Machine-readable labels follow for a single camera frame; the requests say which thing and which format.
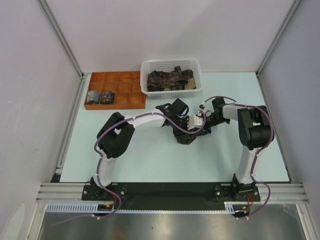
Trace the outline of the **orange green patterned tie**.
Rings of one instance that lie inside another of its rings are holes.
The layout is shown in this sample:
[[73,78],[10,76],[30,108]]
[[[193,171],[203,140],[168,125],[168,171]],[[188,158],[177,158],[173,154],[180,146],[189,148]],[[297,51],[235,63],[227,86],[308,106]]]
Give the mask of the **orange green patterned tie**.
[[196,136],[193,135],[183,135],[176,138],[177,143],[181,145],[190,145],[196,140]]

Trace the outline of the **dark red tie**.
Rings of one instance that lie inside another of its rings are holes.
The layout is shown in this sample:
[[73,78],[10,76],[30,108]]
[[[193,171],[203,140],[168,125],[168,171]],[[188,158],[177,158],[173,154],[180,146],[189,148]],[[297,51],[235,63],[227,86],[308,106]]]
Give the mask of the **dark red tie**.
[[115,102],[115,93],[111,90],[107,90],[101,93],[100,103],[101,104],[114,104]]

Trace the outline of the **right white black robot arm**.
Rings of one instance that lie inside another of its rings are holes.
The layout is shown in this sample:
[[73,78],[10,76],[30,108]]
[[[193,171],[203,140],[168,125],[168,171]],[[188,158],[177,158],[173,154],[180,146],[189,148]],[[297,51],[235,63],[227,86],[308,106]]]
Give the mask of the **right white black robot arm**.
[[[233,101],[227,104],[225,99]],[[234,120],[238,124],[238,136],[243,146],[239,166],[233,174],[230,186],[224,190],[222,186],[215,191],[226,193],[228,198],[244,202],[251,197],[258,198],[256,187],[256,170],[263,151],[274,140],[275,133],[267,107],[238,104],[234,99],[224,96],[213,96],[205,100],[211,101],[213,113],[207,122],[210,126],[229,123]]]

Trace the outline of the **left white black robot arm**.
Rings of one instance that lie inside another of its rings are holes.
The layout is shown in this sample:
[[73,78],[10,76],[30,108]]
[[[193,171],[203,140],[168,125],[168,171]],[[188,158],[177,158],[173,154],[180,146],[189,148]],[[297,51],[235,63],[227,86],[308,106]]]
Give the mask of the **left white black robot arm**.
[[135,132],[150,128],[170,126],[173,136],[179,144],[188,145],[196,137],[189,133],[188,116],[189,107],[179,98],[173,103],[159,105],[152,111],[136,116],[123,116],[119,112],[111,115],[108,121],[97,134],[94,151],[100,156],[95,174],[90,179],[88,192],[94,198],[105,200],[112,196],[109,185],[116,160],[128,149]]

